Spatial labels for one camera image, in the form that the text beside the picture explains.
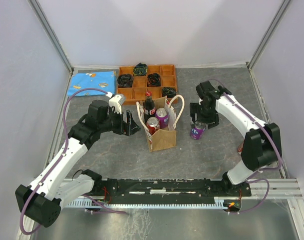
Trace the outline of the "purple Fanta can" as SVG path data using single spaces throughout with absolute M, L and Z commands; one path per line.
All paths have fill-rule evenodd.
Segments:
M 190 130 L 190 137 L 199 140 L 206 129 L 206 124 L 200 121 L 196 121 Z
M 165 108 L 158 108 L 155 112 L 155 117 L 159 121 L 160 129 L 164 129 L 168 126 L 168 113 Z

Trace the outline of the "red cola can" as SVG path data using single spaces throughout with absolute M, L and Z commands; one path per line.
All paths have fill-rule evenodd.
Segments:
M 242 154 L 242 151 L 243 151 L 243 145 L 244 145 L 244 143 L 242 142 L 239 146 L 238 146 L 238 148 L 237 148 L 237 152 L 238 152 L 238 154 Z
M 159 120 L 154 116 L 147 120 L 146 126 L 148 127 L 148 131 L 151 135 L 160 129 Z

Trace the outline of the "glass cola bottle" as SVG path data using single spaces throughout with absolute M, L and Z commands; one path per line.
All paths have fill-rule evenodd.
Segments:
M 145 101 L 143 103 L 144 122 L 147 123 L 148 119 L 155 116 L 155 103 L 152 99 L 152 92 L 145 93 Z

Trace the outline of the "burlap canvas watermelon bag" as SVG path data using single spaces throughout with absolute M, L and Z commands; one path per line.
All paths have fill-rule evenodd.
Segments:
M 174 100 L 178 98 L 181 99 L 182 106 L 179 113 L 176 114 L 175 109 L 172 106 L 172 103 L 174 102 Z M 148 148 L 150 152 L 169 149 L 176 146 L 176 125 L 185 107 L 185 100 L 180 94 L 174 96 L 170 101 L 168 101 L 166 97 L 158 98 L 154 100 L 154 103 L 157 109 L 164 108 L 167 111 L 169 116 L 168 117 L 169 123 L 166 128 L 158 129 L 154 134 L 150 134 L 148 127 L 144 122 L 144 111 L 143 111 L 142 101 L 136 102 L 137 115 L 145 131 Z

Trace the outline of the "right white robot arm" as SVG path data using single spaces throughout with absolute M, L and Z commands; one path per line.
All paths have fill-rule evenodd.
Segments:
M 197 127 L 209 129 L 219 124 L 219 115 L 224 116 L 240 132 L 243 140 L 241 160 L 224 173 L 221 190 L 232 196 L 239 185 L 258 172 L 272 171 L 283 166 L 280 128 L 275 123 L 266 123 L 245 109 L 224 86 L 213 87 L 210 81 L 196 86 L 198 103 L 190 104 L 192 132 Z

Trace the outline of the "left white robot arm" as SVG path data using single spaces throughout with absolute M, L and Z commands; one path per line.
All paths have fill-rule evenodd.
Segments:
M 111 98 L 109 101 L 94 100 L 74 125 L 57 155 L 43 172 L 28 186 L 19 185 L 15 197 L 20 218 L 28 217 L 43 227 L 51 226 L 61 210 L 79 196 L 102 191 L 101 175 L 87 169 L 76 180 L 62 186 L 61 183 L 102 133 L 131 136 L 140 131 L 131 111 L 123 119 L 122 103 Z

